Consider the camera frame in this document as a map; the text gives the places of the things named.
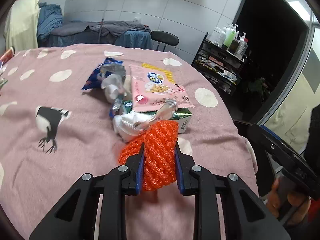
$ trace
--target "bird print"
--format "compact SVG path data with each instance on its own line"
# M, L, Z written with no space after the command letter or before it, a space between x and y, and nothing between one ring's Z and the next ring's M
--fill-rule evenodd
M58 132L58 126L63 120L68 119L71 112L61 108L38 106L36 108L36 124L40 131L47 133L46 137L43 137L39 141L38 147L45 148L45 144L52 141L52 147L50 147L46 153L52 153L57 151L57 142L55 140Z

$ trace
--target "blue gripper pad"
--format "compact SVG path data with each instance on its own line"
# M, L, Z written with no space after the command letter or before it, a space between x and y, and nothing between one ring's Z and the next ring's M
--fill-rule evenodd
M177 151L177 146L175 146L174 148L174 157L175 157L175 163L176 163L177 185L178 185L178 189L180 190L180 194L183 195L185 192L185 188L183 184L183 173L182 173L182 167L181 167L181 163L180 163L180 159Z
M143 167L144 167L144 152L142 153L140 163L139 163L139 168L136 173L136 192L137 195L140 194L142 185L143 185Z

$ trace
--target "pink bedspread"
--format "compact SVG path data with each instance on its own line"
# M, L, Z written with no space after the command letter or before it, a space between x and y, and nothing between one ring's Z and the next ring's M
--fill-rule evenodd
M110 105L101 90L81 91L92 70L103 62L104 51L122 52L114 58L126 67L149 63L172 71L196 106L187 131L179 135L182 148L189 154L192 150L195 162L212 173L237 173L258 192L244 138L219 94L176 55L102 44L41 50L22 51L8 62L3 76L9 82L0 96L0 203L24 238L82 174L99 176L119 165L125 143L113 132ZM165 58L182 65L165 65ZM212 93L199 88L213 92L217 106L212 107ZM51 129L41 125L48 112ZM194 198L182 197L175 183L126 201L128 239L192 239Z

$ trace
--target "black chair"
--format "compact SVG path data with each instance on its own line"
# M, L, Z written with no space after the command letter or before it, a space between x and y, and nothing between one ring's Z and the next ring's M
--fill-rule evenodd
M162 31L153 31L151 33L151 39L154 41L158 41L158 46L157 46L157 51L160 45L160 42L164 43L164 48L163 52L165 49L165 46L170 45L170 46L177 46L179 44L179 39L176 35L173 35L171 33L166 33Z

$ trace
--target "red mesh fruit net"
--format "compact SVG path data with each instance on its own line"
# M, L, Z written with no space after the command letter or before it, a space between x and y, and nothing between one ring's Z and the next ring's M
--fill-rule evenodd
M156 190L176 181L174 147L178 139L178 128L179 125L175 121L158 121L121 151L119 163L123 165L129 156L139 153L144 142L143 188L145 190Z

